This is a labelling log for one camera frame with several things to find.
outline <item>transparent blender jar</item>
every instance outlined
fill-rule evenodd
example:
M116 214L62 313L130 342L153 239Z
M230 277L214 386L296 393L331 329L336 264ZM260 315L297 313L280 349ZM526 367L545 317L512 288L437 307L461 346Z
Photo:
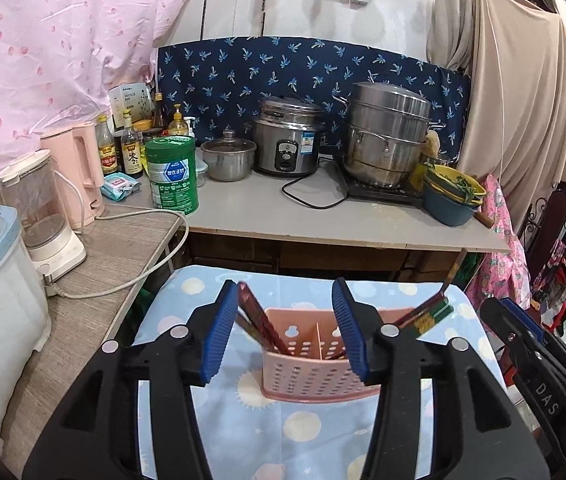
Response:
M27 153L0 171L0 202L17 210L33 260L51 257L72 234L55 180L49 150Z

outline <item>wooden countertop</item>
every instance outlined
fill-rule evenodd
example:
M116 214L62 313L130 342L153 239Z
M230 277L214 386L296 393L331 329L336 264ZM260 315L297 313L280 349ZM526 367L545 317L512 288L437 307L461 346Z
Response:
M314 205L328 205L343 197L340 177L331 162L287 190ZM256 172L239 182L208 180L199 191L199 209L188 216L192 232L267 238L291 242L409 249L508 253L495 232L472 218L448 227L411 206L346 200L326 210L308 208L281 193L286 179ZM149 181L119 203L151 208Z
M122 208L107 206L104 216ZM95 221L82 240L86 260L59 280L69 293L112 288L138 276L163 257L175 234L176 217L148 213ZM1 459L19 478L36 439L61 398L102 340L116 334L142 283L90 300L48 298L52 332L25 365L7 408Z

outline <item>blender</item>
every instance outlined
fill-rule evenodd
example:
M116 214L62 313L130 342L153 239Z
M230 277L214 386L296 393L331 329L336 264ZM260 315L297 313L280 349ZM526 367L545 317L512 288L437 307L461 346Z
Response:
M55 182L50 150L22 155L0 171L0 203L16 209L30 259L52 281L86 259Z

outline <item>pink plastic basket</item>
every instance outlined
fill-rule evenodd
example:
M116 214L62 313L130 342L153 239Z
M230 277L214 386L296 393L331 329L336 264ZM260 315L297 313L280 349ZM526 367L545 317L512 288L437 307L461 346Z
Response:
M412 310L379 310L386 323ZM342 357L331 356L345 350L332 310L269 308L269 321L293 354L263 351L265 397L290 402L342 402L378 393L378 386L365 386Z

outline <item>green can lid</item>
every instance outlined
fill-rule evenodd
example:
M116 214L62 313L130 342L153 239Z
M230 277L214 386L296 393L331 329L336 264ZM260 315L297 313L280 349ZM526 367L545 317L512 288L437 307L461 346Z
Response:
M159 137L145 144L147 161L154 164L182 160L193 155L194 150L194 137L188 136Z

